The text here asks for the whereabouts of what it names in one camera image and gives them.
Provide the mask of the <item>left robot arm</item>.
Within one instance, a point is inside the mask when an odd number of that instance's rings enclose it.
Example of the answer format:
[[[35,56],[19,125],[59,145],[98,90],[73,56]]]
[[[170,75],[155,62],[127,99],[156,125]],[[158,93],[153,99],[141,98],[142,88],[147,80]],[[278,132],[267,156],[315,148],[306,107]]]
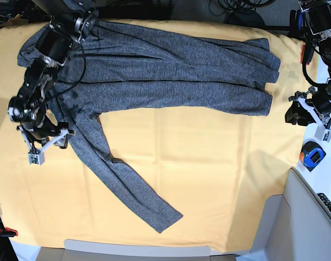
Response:
[[[310,84],[306,92],[297,91],[289,97],[292,103],[285,122],[307,126],[317,123],[325,129],[331,126],[331,1],[299,1],[298,29],[305,36],[301,64],[304,78]],[[317,83],[307,72],[307,64],[317,53],[327,66],[329,78]]]

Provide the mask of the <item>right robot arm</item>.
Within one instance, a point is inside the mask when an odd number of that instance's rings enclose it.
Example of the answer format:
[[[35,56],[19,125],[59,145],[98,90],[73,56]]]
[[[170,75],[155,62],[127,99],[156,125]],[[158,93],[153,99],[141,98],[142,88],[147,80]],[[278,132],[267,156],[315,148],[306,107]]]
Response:
[[[49,14],[51,21],[36,42],[39,56],[26,69],[24,82],[8,105],[8,115],[18,123],[29,151],[40,153],[35,143],[66,148],[67,136],[74,132],[66,122],[53,124],[46,116],[47,103],[52,99],[50,89],[57,82],[58,72],[70,53],[82,47],[99,12],[95,1],[34,1]]]

